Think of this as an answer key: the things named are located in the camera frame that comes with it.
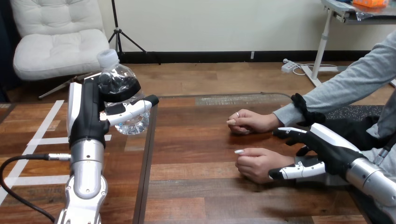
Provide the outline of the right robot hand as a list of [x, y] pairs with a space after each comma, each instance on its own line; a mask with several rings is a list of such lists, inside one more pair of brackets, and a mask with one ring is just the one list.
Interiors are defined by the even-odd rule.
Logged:
[[290, 138], [288, 145], [305, 144], [297, 154], [314, 151], [318, 162], [314, 165], [306, 165], [300, 161], [283, 168], [272, 169], [268, 173], [272, 180], [306, 178], [326, 172], [345, 178], [346, 172], [356, 159], [366, 159], [352, 143], [322, 124], [314, 123], [309, 131], [280, 127], [273, 132], [273, 135], [282, 139]]

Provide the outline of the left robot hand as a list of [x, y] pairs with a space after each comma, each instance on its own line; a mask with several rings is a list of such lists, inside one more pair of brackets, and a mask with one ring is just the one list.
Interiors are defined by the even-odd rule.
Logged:
[[[105, 145], [105, 135], [110, 127], [134, 119], [148, 112], [159, 103], [156, 95], [149, 95], [131, 101], [141, 90], [136, 78], [128, 77], [126, 87], [121, 92], [111, 93], [108, 87], [100, 88], [100, 78], [92, 77], [84, 82], [72, 82], [69, 86], [67, 132], [69, 147], [81, 140], [96, 140]], [[105, 103], [122, 103], [105, 108]]]

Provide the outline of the person's hand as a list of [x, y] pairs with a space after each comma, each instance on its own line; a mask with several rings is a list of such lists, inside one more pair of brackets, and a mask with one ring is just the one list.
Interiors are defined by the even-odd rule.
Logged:
[[235, 166], [240, 174], [257, 184], [272, 181], [269, 178], [270, 170], [295, 163], [294, 157], [265, 148], [245, 148], [234, 153], [238, 155]]
[[284, 126], [273, 113], [262, 115], [246, 109], [232, 114], [226, 123], [232, 133], [240, 135], [267, 133]]

